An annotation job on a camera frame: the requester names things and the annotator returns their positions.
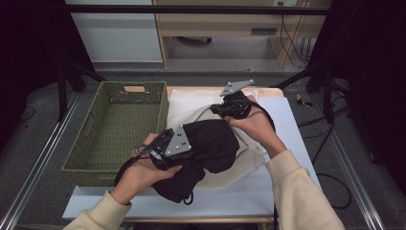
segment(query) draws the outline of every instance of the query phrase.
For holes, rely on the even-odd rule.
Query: white cabinet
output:
[[[66,4],[151,5],[150,0],[65,0]],[[94,63],[162,62],[152,13],[72,13]]]

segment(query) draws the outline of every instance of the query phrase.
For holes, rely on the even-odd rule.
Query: woven basket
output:
[[[114,177],[135,145],[166,127],[167,85],[104,81],[62,172],[78,186],[114,186]]]

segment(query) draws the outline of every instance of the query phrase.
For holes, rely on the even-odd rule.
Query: sleeve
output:
[[[299,165],[290,150],[272,158],[266,168],[272,177],[282,230],[345,229],[308,170]]]
[[[117,230],[130,208],[131,204],[120,204],[106,191],[95,207],[81,211],[64,229]]]

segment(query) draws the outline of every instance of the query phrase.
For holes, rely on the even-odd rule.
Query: person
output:
[[[271,160],[265,164],[273,181],[273,194],[279,213],[282,230],[289,229],[345,229],[328,203],[323,192],[311,180],[308,171],[302,168],[292,152],[272,128],[269,120],[259,108],[252,107],[247,118],[236,120],[224,118],[232,127],[247,133],[268,152]],[[148,144],[156,134],[149,134]],[[129,167],[111,191],[91,209],[83,210],[64,229],[117,229],[131,208],[130,200],[155,182],[171,178],[182,167],[167,171],[155,168],[150,160],[138,160]]]

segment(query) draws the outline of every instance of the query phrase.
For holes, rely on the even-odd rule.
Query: metal rod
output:
[[[322,102],[320,96],[310,94],[310,97],[312,98],[312,101],[314,102],[315,107],[319,112],[319,114],[323,116]],[[326,128],[329,128],[329,124],[326,122],[326,120],[323,121]],[[376,212],[376,209],[373,206],[370,196],[368,195],[368,192],[365,189],[364,184],[362,183],[361,178],[356,172],[354,166],[351,164],[350,159],[348,158],[346,151],[341,145],[340,139],[338,138],[334,130],[330,133],[330,140],[331,146],[334,149],[334,153],[337,157],[337,160],[340,163],[341,169],[343,170],[343,174],[346,177],[347,181],[349,182],[352,194],[354,195],[354,198],[358,203],[358,207],[361,210],[361,213],[364,216],[364,219],[368,224],[369,228],[372,230],[385,229],[383,222],[380,219],[378,213]]]
[[[28,175],[24,185],[20,189],[17,197],[9,208],[8,212],[3,216],[0,222],[1,230],[11,230],[14,228],[15,224],[18,222],[25,206],[27,205],[36,184],[39,181],[45,167],[48,164],[49,159],[54,153],[56,145],[62,135],[64,129],[66,128],[67,123],[71,119],[73,111],[76,108],[77,102],[79,100],[79,94],[76,94],[70,102],[70,108],[66,113],[65,118],[56,124],[53,133],[48,139],[44,149],[39,154],[38,159],[36,160],[30,174]]]
[[[92,13],[197,13],[197,14],[277,14],[328,15],[329,8],[242,7],[242,6],[149,6],[149,5],[44,5],[45,10]]]

